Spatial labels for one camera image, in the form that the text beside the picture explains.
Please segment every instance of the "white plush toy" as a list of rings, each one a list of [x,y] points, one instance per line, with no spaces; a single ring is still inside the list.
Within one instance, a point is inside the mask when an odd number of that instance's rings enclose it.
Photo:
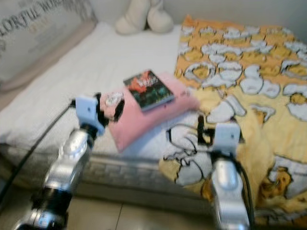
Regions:
[[[144,30],[146,21],[157,33],[166,33],[173,29],[171,16],[163,9],[163,0],[131,0],[123,17],[115,24],[116,31],[122,35],[130,35]]]

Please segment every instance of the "floor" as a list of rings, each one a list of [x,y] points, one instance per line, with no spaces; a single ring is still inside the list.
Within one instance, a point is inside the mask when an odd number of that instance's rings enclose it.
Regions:
[[[0,213],[0,230],[11,230],[30,208],[30,192],[14,190]],[[213,230],[210,218],[122,203],[74,198],[68,230]]]

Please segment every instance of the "pink cushion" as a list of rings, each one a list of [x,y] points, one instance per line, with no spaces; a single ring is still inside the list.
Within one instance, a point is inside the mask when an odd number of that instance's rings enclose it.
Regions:
[[[110,123],[108,127],[119,151],[123,151],[134,140],[156,125],[187,110],[199,107],[198,100],[173,75],[162,73],[159,74],[159,79],[173,92],[175,99],[147,112],[141,111],[138,103],[126,87],[118,91],[123,92],[125,99],[124,111],[119,121]],[[113,111],[112,108],[107,107],[106,97],[107,95],[101,97],[100,108],[107,114],[111,114]]]

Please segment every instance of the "white bedsheet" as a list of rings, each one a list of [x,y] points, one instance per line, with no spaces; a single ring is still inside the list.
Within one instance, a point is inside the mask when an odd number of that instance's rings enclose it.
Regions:
[[[168,34],[145,31],[120,36],[111,26],[99,23],[87,38],[0,112],[0,143],[29,149],[72,98],[121,88],[123,79],[145,69],[173,73],[179,34],[178,25]],[[165,129],[174,122],[193,124],[195,121],[195,114],[186,113],[165,122],[134,142],[120,156],[158,159],[167,146]],[[78,127],[78,122],[71,109],[37,151],[57,152],[74,127]],[[97,139],[94,152],[119,156],[108,130]]]

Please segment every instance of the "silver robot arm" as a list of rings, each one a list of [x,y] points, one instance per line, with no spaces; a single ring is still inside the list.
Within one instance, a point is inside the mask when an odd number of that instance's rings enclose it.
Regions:
[[[123,98],[112,98],[116,106],[114,120],[123,111]],[[76,114],[80,129],[72,131],[59,149],[51,165],[42,190],[32,197],[31,211],[20,220],[15,230],[64,230],[66,229],[71,198],[81,180],[90,158],[94,140],[104,134],[109,119],[100,111],[100,95],[96,98],[76,98]]]
[[[237,123],[217,124],[212,145],[212,189],[216,225],[222,230],[248,230],[250,223],[242,198],[243,183],[235,157],[240,140]]]

